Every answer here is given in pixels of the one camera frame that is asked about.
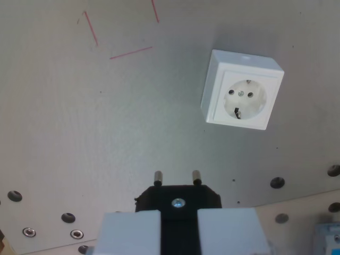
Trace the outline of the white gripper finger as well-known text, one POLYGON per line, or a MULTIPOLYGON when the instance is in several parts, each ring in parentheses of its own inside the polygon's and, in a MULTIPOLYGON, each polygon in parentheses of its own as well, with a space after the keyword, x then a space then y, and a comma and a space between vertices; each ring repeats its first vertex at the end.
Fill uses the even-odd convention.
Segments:
POLYGON ((93 254, 160 253, 160 211, 104 214, 93 254))
POLYGON ((254 208, 199 209, 202 254, 271 254, 254 208))

